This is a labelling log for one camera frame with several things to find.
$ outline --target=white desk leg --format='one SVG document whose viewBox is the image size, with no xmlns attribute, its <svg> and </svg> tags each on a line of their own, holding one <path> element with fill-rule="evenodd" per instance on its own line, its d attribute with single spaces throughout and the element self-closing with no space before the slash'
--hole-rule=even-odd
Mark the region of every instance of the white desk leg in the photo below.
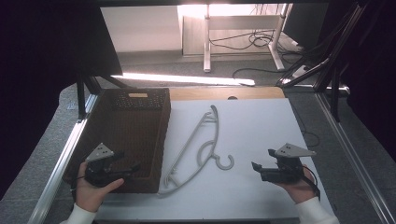
<svg viewBox="0 0 396 224">
<path fill-rule="evenodd" d="M 271 52 L 271 55 L 273 56 L 276 68 L 278 71 L 284 70 L 285 66 L 283 66 L 282 60 L 279 57 L 279 54 L 277 53 L 277 42 L 279 41 L 280 38 L 280 33 L 282 32 L 283 29 L 283 24 L 285 23 L 286 19 L 286 13 L 288 12 L 288 7 L 289 4 L 284 4 L 282 8 L 282 12 L 280 13 L 280 20 L 277 23 L 277 27 L 274 33 L 274 38 L 273 41 L 268 45 L 268 48 Z"/>
<path fill-rule="evenodd" d="M 206 6 L 205 15 L 205 49 L 204 49 L 204 72 L 210 72 L 210 42 L 209 42 L 209 5 Z"/>
</svg>

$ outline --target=gray carpet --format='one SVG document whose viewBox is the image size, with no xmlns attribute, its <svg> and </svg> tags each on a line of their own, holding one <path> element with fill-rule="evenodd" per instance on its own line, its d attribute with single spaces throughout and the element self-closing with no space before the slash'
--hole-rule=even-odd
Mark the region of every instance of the gray carpet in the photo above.
<svg viewBox="0 0 396 224">
<path fill-rule="evenodd" d="M 121 59 L 124 72 L 147 74 L 166 74 L 198 77 L 232 77 L 236 69 L 243 67 L 265 68 L 274 70 L 275 66 L 268 56 L 258 58 L 218 57 L 214 59 L 210 74 L 203 72 L 203 64 L 194 58 L 176 58 L 151 60 L 142 58 L 135 63 Z M 258 86 L 274 86 L 280 74 L 263 72 L 241 72 L 241 78 L 252 78 Z M 302 84 L 312 84 L 315 77 Z M 102 79 L 104 88 L 114 88 Z M 197 86 L 196 83 L 126 81 L 136 87 L 181 87 Z M 382 223 L 366 195 L 361 182 L 351 168 L 345 152 L 340 146 L 333 130 L 326 120 L 315 94 L 310 91 L 285 91 L 293 105 L 297 120 L 301 126 L 306 143 L 318 155 L 314 158 L 327 195 L 335 214 L 341 223 Z M 64 145 L 78 117 L 76 86 L 65 89 L 60 96 L 60 105 L 47 131 L 35 148 L 30 160 L 16 178 L 4 199 L 0 202 L 1 223 L 26 223 L 35 204 L 50 177 Z M 371 177 L 380 188 L 391 211 L 396 211 L 396 164 L 384 148 L 375 140 L 364 125 L 351 112 L 345 98 L 340 99 L 340 118 L 343 127 L 353 145 L 358 149 L 362 162 Z M 45 223 L 59 223 L 65 220 L 72 206 L 69 187 L 62 184 Z M 295 221 L 273 222 L 295 223 Z"/>
</svg>

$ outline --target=white table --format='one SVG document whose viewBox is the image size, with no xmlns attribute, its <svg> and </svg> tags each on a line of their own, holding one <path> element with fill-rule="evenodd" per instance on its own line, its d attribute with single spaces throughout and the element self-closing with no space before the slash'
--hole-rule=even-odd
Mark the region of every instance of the white table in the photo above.
<svg viewBox="0 0 396 224">
<path fill-rule="evenodd" d="M 176 192 L 157 194 L 109 194 L 97 220 L 119 221 L 202 221 L 265 220 L 297 217 L 294 203 L 280 187 L 262 182 L 251 162 L 275 168 L 276 159 L 267 149 L 286 143 L 306 148 L 303 136 L 288 99 L 194 100 L 172 101 L 172 112 L 164 146 L 163 176 L 160 189 L 166 189 L 163 177 L 197 122 L 210 106 L 219 111 L 219 141 L 215 152 L 224 165 L 230 154 L 235 159 L 231 170 L 220 170 L 210 159 L 202 171 Z M 177 176 L 196 169 L 198 146 L 213 139 L 213 124 L 203 126 L 183 155 Z M 315 165 L 302 158 L 318 177 L 321 203 L 332 214 Z"/>
</svg>

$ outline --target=hand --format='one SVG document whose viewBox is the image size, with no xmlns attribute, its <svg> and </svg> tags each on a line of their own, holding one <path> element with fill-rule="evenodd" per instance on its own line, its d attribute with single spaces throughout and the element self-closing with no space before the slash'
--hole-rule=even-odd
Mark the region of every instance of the hand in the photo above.
<svg viewBox="0 0 396 224">
<path fill-rule="evenodd" d="M 310 179 L 311 181 L 314 181 L 314 177 L 305 168 L 304 168 L 304 175 L 308 177 L 308 179 Z M 302 179 L 295 184 L 281 184 L 281 183 L 274 183 L 274 184 L 283 188 L 289 194 L 289 196 L 294 200 L 295 203 L 303 203 L 316 196 L 311 186 L 309 186 Z"/>
<path fill-rule="evenodd" d="M 85 175 L 87 165 L 88 163 L 84 161 L 79 166 L 78 177 Z M 99 209 L 99 206 L 102 204 L 105 196 L 113 189 L 121 186 L 123 183 L 123 179 L 118 179 L 103 188 L 97 188 L 91 185 L 88 181 L 86 181 L 85 178 L 79 178 L 76 189 L 76 205 L 86 211 L 95 213 Z"/>
</svg>

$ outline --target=wicker basket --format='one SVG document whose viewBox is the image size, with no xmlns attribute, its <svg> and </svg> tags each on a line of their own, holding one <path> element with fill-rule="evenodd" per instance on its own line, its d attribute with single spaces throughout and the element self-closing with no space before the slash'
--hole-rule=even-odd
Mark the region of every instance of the wicker basket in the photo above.
<svg viewBox="0 0 396 224">
<path fill-rule="evenodd" d="M 158 192 L 170 112 L 168 89 L 104 90 L 88 116 L 64 181 L 71 184 L 79 165 L 103 143 L 115 153 L 125 153 L 123 159 L 113 163 L 112 170 L 128 169 L 136 161 L 141 164 L 140 170 L 114 192 Z"/>
</svg>

